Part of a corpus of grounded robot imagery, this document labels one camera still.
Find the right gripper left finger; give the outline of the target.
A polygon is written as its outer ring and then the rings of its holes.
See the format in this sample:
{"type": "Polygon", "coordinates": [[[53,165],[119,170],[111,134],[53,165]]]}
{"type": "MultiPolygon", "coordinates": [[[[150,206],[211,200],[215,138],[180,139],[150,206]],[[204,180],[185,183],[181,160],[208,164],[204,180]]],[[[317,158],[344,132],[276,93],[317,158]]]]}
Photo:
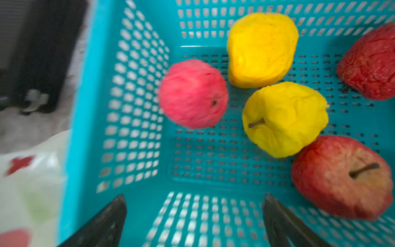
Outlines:
{"type": "Polygon", "coordinates": [[[118,247],[126,217],[125,197],[118,195],[59,247],[118,247]]]}

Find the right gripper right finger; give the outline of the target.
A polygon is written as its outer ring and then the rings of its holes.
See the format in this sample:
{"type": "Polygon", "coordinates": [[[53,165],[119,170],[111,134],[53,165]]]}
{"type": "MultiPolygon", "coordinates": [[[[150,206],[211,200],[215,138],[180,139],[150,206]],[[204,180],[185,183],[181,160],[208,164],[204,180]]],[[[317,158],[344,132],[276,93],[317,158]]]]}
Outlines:
{"type": "Polygon", "coordinates": [[[265,194],[262,214],[272,247],[331,247],[270,193],[265,194]]]}

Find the red apple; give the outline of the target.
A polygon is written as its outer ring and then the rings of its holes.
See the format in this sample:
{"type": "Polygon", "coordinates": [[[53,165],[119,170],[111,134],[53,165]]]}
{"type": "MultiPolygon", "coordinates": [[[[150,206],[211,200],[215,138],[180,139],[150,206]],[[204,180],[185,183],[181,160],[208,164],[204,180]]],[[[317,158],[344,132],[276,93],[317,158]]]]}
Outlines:
{"type": "Polygon", "coordinates": [[[375,220],[394,199],[388,163],[348,137],[319,136],[295,158],[291,178],[313,205],[343,218],[375,220]]]}

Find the white plastic bag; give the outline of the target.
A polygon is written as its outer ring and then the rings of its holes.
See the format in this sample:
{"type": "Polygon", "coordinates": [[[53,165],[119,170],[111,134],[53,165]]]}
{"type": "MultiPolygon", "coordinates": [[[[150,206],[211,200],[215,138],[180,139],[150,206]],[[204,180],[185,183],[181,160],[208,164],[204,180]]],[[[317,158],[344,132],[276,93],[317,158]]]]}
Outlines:
{"type": "Polygon", "coordinates": [[[67,175],[69,131],[1,154],[1,246],[55,247],[67,175]]]}

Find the pink toy fruit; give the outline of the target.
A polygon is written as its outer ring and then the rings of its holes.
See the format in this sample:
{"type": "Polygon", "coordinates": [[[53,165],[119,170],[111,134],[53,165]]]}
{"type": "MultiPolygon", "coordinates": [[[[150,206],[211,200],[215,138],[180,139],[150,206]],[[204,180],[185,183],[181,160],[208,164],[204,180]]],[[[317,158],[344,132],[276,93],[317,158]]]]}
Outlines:
{"type": "Polygon", "coordinates": [[[229,93],[220,71],[190,59],[173,64],[161,80],[159,106],[176,124],[189,129],[215,126],[226,112],[229,93]]]}

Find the red toy fruit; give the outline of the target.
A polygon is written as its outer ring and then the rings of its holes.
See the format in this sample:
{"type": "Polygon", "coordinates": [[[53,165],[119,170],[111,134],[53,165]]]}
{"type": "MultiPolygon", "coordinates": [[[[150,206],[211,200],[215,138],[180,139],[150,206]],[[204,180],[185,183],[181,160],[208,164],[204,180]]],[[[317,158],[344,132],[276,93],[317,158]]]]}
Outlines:
{"type": "Polygon", "coordinates": [[[337,65],[338,78],[370,100],[395,96],[395,24],[360,37],[337,65]]]}

